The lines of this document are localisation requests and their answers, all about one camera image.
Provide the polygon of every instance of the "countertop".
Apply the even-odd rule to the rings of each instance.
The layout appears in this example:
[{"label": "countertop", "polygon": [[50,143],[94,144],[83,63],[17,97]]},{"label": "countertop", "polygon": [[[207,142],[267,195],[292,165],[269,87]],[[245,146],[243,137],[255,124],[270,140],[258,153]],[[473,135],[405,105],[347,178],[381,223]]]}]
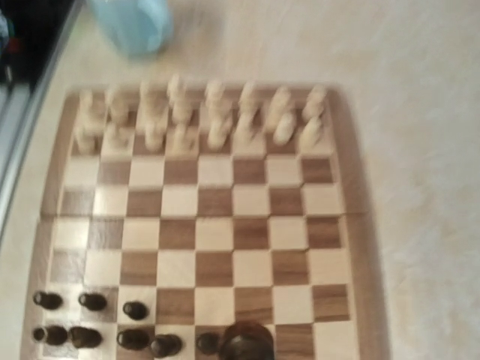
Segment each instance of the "countertop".
[{"label": "countertop", "polygon": [[355,116],[393,359],[480,357],[480,4],[175,0],[175,41],[120,56],[82,9],[47,92],[0,253],[2,356],[18,359],[32,242],[68,89],[166,81],[334,83]]}]

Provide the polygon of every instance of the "chessboard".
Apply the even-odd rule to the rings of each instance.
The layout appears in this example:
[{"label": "chessboard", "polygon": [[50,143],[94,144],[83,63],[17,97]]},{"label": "chessboard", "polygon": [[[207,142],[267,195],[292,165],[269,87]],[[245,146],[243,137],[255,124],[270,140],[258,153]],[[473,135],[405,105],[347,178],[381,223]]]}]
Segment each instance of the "chessboard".
[{"label": "chessboard", "polygon": [[[192,146],[174,149],[176,125],[167,87],[154,91],[165,140],[146,146],[138,88],[122,88],[128,119],[124,143],[99,133],[79,150],[81,91],[73,91],[52,151],[34,245],[25,309],[22,360],[153,359],[116,343],[123,329],[173,333],[184,342],[172,359],[215,359],[195,349],[203,332],[221,333],[239,320],[270,330],[276,359],[387,359],[380,270],[362,163],[351,115],[327,88],[319,141],[299,141],[312,85],[289,86],[295,118],[291,140],[275,142],[265,118],[278,86],[258,85],[253,136],[233,135],[209,146],[205,86],[187,87],[193,106]],[[242,85],[227,85],[232,132]],[[105,89],[93,90],[104,104]],[[111,122],[106,116],[106,125]],[[31,300],[37,290],[58,293],[58,310]],[[95,313],[78,304],[81,292],[104,294]],[[147,305],[140,321],[122,312],[127,301]],[[41,325],[97,329],[94,349],[34,343]]]}]

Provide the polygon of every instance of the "chessboard border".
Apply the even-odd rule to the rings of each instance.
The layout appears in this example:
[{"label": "chessboard border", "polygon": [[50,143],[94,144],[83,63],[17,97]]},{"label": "chessboard border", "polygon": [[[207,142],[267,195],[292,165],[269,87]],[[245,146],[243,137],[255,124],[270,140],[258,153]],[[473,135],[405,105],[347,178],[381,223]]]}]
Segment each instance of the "chessboard border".
[{"label": "chessboard border", "polygon": [[[240,85],[231,85],[227,91],[240,87]],[[262,89],[274,88],[277,86],[262,87]],[[310,86],[291,87],[291,89],[295,88],[305,90]],[[55,219],[51,214],[57,212],[62,178],[70,156],[68,150],[71,147],[72,131],[77,117],[79,93],[80,90],[72,91],[65,98],[52,150],[28,279],[20,350],[21,360],[36,359],[35,344],[31,340],[30,331],[41,321],[41,312],[30,299],[35,290],[45,287],[47,281],[47,266]],[[125,94],[132,104],[138,104],[137,90],[126,90]],[[203,89],[196,88],[191,91],[191,94],[201,100]],[[347,97],[338,88],[328,88],[326,103],[327,113],[324,120],[326,126],[331,128],[334,137],[335,151],[331,156],[331,162],[333,170],[336,170],[339,176],[346,209],[345,214],[339,216],[339,220],[346,233],[346,246],[350,254],[360,360],[387,360],[390,359],[390,346],[382,272],[374,219],[370,211],[368,187],[353,117]]]}]

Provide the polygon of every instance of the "dark pawn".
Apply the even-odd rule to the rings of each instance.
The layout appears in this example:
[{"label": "dark pawn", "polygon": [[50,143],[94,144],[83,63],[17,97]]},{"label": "dark pawn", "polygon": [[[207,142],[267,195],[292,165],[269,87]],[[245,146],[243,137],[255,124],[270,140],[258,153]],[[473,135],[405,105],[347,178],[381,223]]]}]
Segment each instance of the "dark pawn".
[{"label": "dark pawn", "polygon": [[151,353],[157,359],[177,355],[182,347],[182,339],[174,334],[157,335],[150,343]]},{"label": "dark pawn", "polygon": [[67,330],[57,325],[34,328],[31,336],[38,343],[45,343],[54,347],[62,345],[68,338]]},{"label": "dark pawn", "polygon": [[149,309],[140,301],[125,302],[123,312],[132,320],[143,320],[149,315]]},{"label": "dark pawn", "polygon": [[195,346],[203,355],[213,355],[218,351],[220,335],[216,332],[206,332],[196,338]]},{"label": "dark pawn", "polygon": [[107,307],[107,300],[105,296],[97,294],[95,292],[88,294],[83,292],[78,297],[78,302],[84,308],[89,309],[90,311],[101,311]]},{"label": "dark pawn", "polygon": [[139,328],[130,328],[117,334],[117,344],[127,350],[140,351],[145,349],[149,343],[149,334]]},{"label": "dark pawn", "polygon": [[68,330],[68,337],[77,349],[97,347],[102,342],[102,335],[93,328],[74,326]]},{"label": "dark pawn", "polygon": [[62,297],[54,292],[37,291],[33,294],[33,302],[47,310],[56,310],[63,303]]}]

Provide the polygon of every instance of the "white chess piece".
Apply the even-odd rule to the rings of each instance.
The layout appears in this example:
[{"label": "white chess piece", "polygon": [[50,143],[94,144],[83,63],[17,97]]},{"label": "white chess piece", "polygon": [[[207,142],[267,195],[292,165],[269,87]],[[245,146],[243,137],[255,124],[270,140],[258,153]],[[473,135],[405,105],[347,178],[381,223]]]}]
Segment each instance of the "white chess piece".
[{"label": "white chess piece", "polygon": [[75,130],[75,140],[81,155],[91,155],[95,152],[97,146],[95,136],[86,133],[83,127],[78,127]]},{"label": "white chess piece", "polygon": [[303,131],[298,139],[300,146],[303,149],[310,149],[315,146],[322,136],[322,122],[320,118],[313,117],[305,125]]},{"label": "white chess piece", "polygon": [[165,130],[158,121],[145,123],[145,147],[150,152],[157,152],[164,144]]},{"label": "white chess piece", "polygon": [[285,112],[278,122],[277,128],[273,134],[273,141],[278,146],[287,144],[295,131],[295,117],[289,112]]},{"label": "white chess piece", "polygon": [[312,118],[318,118],[322,115],[325,107],[323,101],[326,97],[326,90],[320,86],[315,86],[307,96],[307,103],[301,111],[301,117],[305,122],[309,122]]},{"label": "white chess piece", "polygon": [[292,94],[286,86],[281,86],[271,98],[270,106],[268,107],[266,119],[267,129],[277,128],[284,114],[290,112],[292,108]]}]

